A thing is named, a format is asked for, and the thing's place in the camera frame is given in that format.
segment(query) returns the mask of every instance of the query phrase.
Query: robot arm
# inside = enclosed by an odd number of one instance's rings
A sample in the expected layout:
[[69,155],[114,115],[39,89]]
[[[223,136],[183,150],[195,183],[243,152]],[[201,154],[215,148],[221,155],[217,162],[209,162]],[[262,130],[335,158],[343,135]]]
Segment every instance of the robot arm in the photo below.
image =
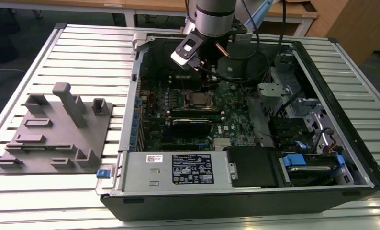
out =
[[[251,39],[251,33],[243,24],[234,18],[235,0],[190,0],[187,2],[187,18],[183,34],[187,34],[177,46],[170,57],[183,69],[217,69],[217,61],[226,56],[227,40],[246,41]],[[265,15],[269,7],[258,7],[255,15]],[[206,72],[199,72],[202,80],[201,89],[207,90],[219,79]]]

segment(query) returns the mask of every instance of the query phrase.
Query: warning label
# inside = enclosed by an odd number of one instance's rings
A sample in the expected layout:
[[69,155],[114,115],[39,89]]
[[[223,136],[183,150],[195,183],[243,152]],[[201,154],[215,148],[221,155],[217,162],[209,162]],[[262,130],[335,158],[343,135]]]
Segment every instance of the warning label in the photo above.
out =
[[210,154],[171,155],[171,182],[174,184],[213,184]]

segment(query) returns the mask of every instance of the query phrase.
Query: aluminum table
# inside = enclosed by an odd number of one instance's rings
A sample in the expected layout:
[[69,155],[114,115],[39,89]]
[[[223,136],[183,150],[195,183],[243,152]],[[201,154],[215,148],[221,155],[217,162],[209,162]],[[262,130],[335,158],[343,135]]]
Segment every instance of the aluminum table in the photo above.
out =
[[[29,93],[49,100],[55,82],[71,84],[82,101],[105,98],[114,104],[101,167],[115,163],[123,106],[131,74],[131,39],[137,31],[178,34],[177,30],[58,25],[0,115],[0,156],[22,116]],[[325,38],[299,40],[380,165],[380,94],[341,46]],[[95,192],[111,187],[95,175],[0,176],[0,229],[380,229],[380,197],[349,202],[318,213],[186,221],[119,222]]]

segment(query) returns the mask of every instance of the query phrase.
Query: barcode sticker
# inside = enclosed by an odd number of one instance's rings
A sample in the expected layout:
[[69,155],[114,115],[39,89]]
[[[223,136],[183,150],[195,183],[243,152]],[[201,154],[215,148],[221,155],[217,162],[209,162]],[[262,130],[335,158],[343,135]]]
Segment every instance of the barcode sticker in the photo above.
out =
[[121,4],[103,4],[103,6],[121,7]]

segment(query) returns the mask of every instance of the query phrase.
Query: table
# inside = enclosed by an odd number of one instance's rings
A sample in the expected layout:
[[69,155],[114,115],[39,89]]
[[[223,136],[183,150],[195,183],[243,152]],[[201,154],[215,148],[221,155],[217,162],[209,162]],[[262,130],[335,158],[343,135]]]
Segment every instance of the table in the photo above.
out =
[[[167,16],[186,16],[186,8],[183,1],[179,0],[125,0],[125,20],[127,27],[134,27],[134,15],[167,15]],[[281,22],[282,3],[278,2],[271,5],[263,21]],[[286,22],[297,23],[298,27],[294,36],[305,36],[313,20],[318,18],[317,12],[306,11],[303,6],[298,3],[286,3]]]
[[[62,81],[73,85],[71,93],[79,94],[82,101],[102,97],[115,105],[101,167],[115,163],[125,88],[134,61],[130,42],[138,31],[179,34],[178,30],[89,25],[66,25],[53,30],[0,115],[0,156],[26,113],[21,103],[27,94],[46,93],[49,100],[58,100],[51,95],[51,87]],[[261,38],[278,37],[262,35]],[[301,41],[380,165],[378,92],[338,44],[326,38],[285,36],[285,40]],[[95,194],[107,191],[111,183],[111,179],[98,181],[91,174],[0,176],[0,229],[329,230],[343,226],[357,230],[380,229],[380,197],[345,203],[318,214],[119,222]]]
[[[137,26],[137,14],[186,16],[183,0],[0,0],[0,7],[31,10],[122,13],[127,27]],[[281,22],[281,15],[282,6],[281,3],[275,3],[269,9],[263,21]],[[286,22],[298,24],[294,36],[305,36],[315,18],[318,18],[317,12],[306,11],[301,4],[287,3]]]

